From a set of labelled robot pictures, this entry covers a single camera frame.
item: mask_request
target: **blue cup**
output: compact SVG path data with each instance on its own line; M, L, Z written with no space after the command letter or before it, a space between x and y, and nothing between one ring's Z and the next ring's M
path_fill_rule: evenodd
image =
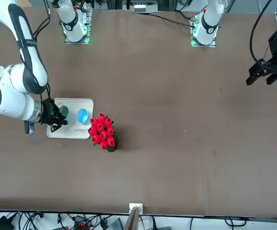
M89 114L86 109L80 109L77 113L77 121L80 123L85 123L89 118Z

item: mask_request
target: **red rose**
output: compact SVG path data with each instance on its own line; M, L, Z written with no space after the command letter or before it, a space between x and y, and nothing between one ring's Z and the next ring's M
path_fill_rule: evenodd
M106 129L106 132L109 136L112 136L114 134L114 129L112 127L109 127Z
M105 122L105 115L100 113L98 116L98 121L99 123L103 124Z
M102 131L104 131L104 124L100 124L100 123L99 123L99 124L97 125L97 131L100 132L100 133L101 133Z
M107 118L104 122L104 126L109 128L112 126L112 119L111 118Z
M107 143L105 140L100 141L100 147L102 150L106 150L107 147Z
M94 136L97 134L97 129L95 127L90 127L88 132L91 136Z
M111 147L115 146L115 140L113 137L108 137L108 139L106 140L106 143L108 144L108 146L111 146Z
M92 125L92 127L97 127L97 125L98 125L98 120L96 119L96 118L92 118L91 119L91 125Z
M102 131L100 134L101 140L105 140L107 136L108 136L108 134L106 133L106 131Z
M95 143L95 144L99 144L101 139L100 139L100 136L98 134L94 135L92 137L92 141Z

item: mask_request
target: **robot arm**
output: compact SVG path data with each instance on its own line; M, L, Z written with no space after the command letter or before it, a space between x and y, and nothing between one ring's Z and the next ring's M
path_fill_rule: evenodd
M47 71L40 59L27 17L16 0L0 0L0 22L12 31L25 62L25 65L12 66L10 76L14 88L23 93L43 92L48 82Z
M66 125L54 100L35 101L29 94L41 94L47 87L47 71L23 10L16 0L0 0L0 22L13 33L23 64L0 67L0 114L29 123L51 125L52 131Z
M71 42L80 41L86 34L86 13L74 10L71 0L49 0L62 21L66 37Z
M199 26L194 38L202 45L212 43L225 6L223 0L208 0L205 11L199 13Z

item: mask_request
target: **table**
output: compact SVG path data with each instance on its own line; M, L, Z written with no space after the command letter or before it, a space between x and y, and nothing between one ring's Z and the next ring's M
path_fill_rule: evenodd
M44 9L25 9L34 30ZM174 12L162 16L186 22ZM38 48L52 97L91 98L115 121L120 150L26 136L0 115L0 208L277 217L277 84L247 87L256 14L223 15L217 48L189 29L129 11L100 11L90 44L65 45L55 12ZM263 16L254 52L277 30ZM0 65L20 62L0 25Z

